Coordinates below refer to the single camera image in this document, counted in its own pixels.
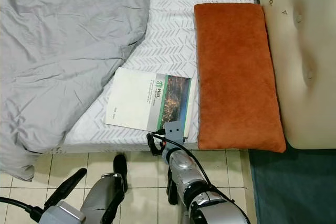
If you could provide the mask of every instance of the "chevron pattern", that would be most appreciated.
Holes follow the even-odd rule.
[[[193,7],[197,3],[258,0],[150,0],[145,39],[123,65],[125,68],[198,78]],[[105,108],[113,79],[53,153],[148,150],[146,132],[106,125]],[[193,119],[186,145],[197,148],[199,127],[198,85]]]

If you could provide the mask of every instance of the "tufted headboard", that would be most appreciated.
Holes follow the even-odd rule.
[[[260,0],[294,148],[336,148],[336,0]]]

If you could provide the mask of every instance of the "booklet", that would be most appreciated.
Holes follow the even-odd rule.
[[[118,68],[106,110],[106,124],[157,131],[181,121],[188,137],[196,80]]]

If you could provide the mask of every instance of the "gray duvet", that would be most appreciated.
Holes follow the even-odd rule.
[[[0,4],[0,169],[30,180],[144,35],[149,0]]]

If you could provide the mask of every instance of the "dark green rug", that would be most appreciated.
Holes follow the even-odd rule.
[[[259,224],[336,224],[336,150],[250,150]]]

